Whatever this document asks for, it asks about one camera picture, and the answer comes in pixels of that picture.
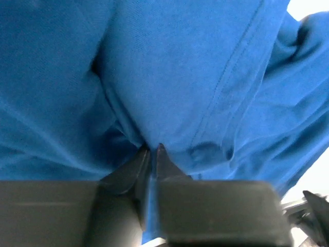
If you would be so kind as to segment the blue t shirt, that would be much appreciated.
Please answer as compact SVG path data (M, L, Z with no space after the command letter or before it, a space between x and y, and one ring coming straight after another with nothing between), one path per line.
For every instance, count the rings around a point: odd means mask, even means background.
M328 12L288 1L1 1L1 246L87 246L100 181L156 151L280 199L328 148ZM283 208L328 246L328 203Z

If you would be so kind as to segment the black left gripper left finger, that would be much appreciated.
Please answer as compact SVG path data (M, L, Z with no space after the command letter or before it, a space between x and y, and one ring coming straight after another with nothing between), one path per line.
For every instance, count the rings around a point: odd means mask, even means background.
M141 246L146 228L151 153L139 148L99 184L87 230L87 246Z

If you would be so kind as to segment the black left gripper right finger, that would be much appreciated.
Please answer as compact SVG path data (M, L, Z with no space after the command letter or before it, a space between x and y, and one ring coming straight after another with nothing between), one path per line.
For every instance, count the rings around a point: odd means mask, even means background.
M273 188L261 181L194 180L156 151L160 231L165 246L292 246Z

